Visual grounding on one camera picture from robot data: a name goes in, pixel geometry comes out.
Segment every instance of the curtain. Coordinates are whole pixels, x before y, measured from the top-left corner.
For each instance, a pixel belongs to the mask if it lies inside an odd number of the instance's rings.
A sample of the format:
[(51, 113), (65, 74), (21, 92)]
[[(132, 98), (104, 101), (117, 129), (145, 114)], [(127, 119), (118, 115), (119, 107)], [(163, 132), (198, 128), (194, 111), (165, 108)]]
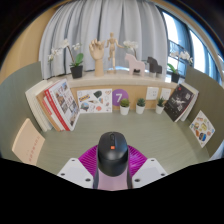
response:
[[(162, 17), (154, 3), (144, 0), (80, 0), (62, 5), (46, 26), (39, 50), (43, 79), (71, 73), (69, 65), (72, 60), (67, 48), (48, 63), (51, 49), (60, 47), (66, 38), (70, 47), (82, 43), (78, 51), (71, 50), (73, 57), (83, 53), (84, 71), (94, 70), (95, 62), (89, 53), (89, 44), (94, 39), (107, 41), (110, 32), (122, 46), (125, 40), (136, 41), (137, 60), (146, 61), (149, 56), (155, 58), (163, 67), (165, 76), (167, 37)], [(125, 54), (133, 52), (115, 48), (116, 66), (128, 67)], [(112, 67), (108, 57), (109, 48), (105, 48), (104, 69)]]

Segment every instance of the number 7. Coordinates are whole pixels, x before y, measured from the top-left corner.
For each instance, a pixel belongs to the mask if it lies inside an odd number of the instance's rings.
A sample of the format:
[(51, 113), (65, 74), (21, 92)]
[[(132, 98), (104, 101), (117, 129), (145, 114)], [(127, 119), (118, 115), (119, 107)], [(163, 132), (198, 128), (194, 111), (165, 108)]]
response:
[(118, 101), (117, 101), (117, 103), (119, 103), (121, 100), (121, 97), (122, 97), (122, 93), (117, 93), (116, 96), (119, 96)]

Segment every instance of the artist mannequin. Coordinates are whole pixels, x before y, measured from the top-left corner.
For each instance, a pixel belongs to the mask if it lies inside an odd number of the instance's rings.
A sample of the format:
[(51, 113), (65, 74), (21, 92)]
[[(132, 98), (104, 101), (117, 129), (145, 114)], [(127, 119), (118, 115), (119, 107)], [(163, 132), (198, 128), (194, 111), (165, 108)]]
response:
[(97, 39), (92, 40), (89, 45), (89, 51), (92, 58), (95, 60), (95, 76), (100, 77), (104, 75), (103, 71), (103, 56), (104, 56), (104, 43)]
[(107, 48), (110, 44), (110, 57), (108, 58), (108, 60), (110, 60), (112, 58), (113, 61), (113, 70), (108, 70), (108, 73), (116, 73), (115, 70), (115, 43), (119, 48), (124, 48), (123, 46), (119, 45), (117, 40), (114, 38), (114, 33), (110, 33), (110, 39), (107, 40), (107, 46), (105, 48)]

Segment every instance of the potted plant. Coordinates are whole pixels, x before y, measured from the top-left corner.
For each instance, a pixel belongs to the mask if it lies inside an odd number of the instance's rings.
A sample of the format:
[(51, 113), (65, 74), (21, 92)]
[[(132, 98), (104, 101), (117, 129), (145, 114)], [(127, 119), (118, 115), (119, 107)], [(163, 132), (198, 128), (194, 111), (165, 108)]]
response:
[(156, 113), (161, 114), (163, 112), (163, 109), (164, 109), (163, 103), (164, 103), (165, 100), (164, 100), (163, 97), (161, 97), (157, 101), (158, 101), (158, 103), (156, 105)]
[(175, 83), (178, 83), (179, 78), (180, 78), (180, 75), (178, 74), (178, 70), (175, 69), (173, 67), (173, 65), (171, 65), (170, 63), (167, 63), (167, 65), (170, 67), (171, 71), (173, 72), (172, 75), (171, 75), (171, 81), (175, 82)]
[[(77, 43), (75, 45), (72, 45), (72, 48), (77, 51), (80, 47), (81, 47), (82, 44), (80, 43)], [(59, 48), (52, 48), (51, 49), (51, 55), (48, 55), (48, 62), (51, 62), (54, 60), (54, 57), (55, 56), (58, 56), (60, 54), (62, 54), (62, 51), (64, 48), (68, 48), (69, 50), (69, 53), (70, 53), (70, 56), (72, 58), (72, 62), (71, 62), (71, 65), (70, 65), (70, 69), (71, 69), (71, 73), (72, 73), (72, 77), (73, 79), (76, 79), (76, 78), (80, 78), (82, 77), (82, 70), (83, 70), (83, 66), (80, 64), (83, 62), (83, 54), (82, 53), (79, 53), (76, 58), (74, 59), (73, 56), (72, 56), (72, 52), (71, 52), (71, 49), (69, 47), (69, 42), (67, 39), (63, 40), (62, 44), (61, 44), (61, 47)]]
[(190, 55), (187, 51), (184, 51), (184, 52), (181, 51), (180, 54), (179, 54), (178, 51), (171, 52), (170, 56), (173, 57), (173, 58), (177, 57), (177, 69), (175, 69), (174, 66), (171, 65), (170, 63), (167, 63), (167, 65), (169, 66), (169, 68), (173, 72), (172, 76), (171, 76), (171, 81), (175, 82), (175, 83), (178, 83), (179, 78), (180, 78), (180, 75), (178, 73), (179, 59), (181, 58), (181, 59), (187, 60), (189, 62), (189, 64), (192, 64), (193, 63), (193, 58), (190, 57)]
[(130, 108), (130, 102), (129, 102), (129, 99), (122, 99), (120, 101), (120, 112), (122, 115), (127, 115), (128, 114), (128, 111), (129, 111), (129, 108)]
[(139, 98), (137, 100), (136, 104), (136, 113), (137, 114), (142, 114), (145, 109), (145, 99), (144, 98)]

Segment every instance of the black mouse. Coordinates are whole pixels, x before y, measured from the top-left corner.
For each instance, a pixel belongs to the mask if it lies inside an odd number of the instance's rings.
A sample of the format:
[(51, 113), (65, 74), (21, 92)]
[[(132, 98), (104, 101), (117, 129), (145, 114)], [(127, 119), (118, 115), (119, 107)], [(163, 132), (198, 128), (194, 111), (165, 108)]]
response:
[(98, 144), (98, 168), (104, 174), (115, 177), (121, 175), (128, 163), (128, 145), (119, 132), (103, 134)]

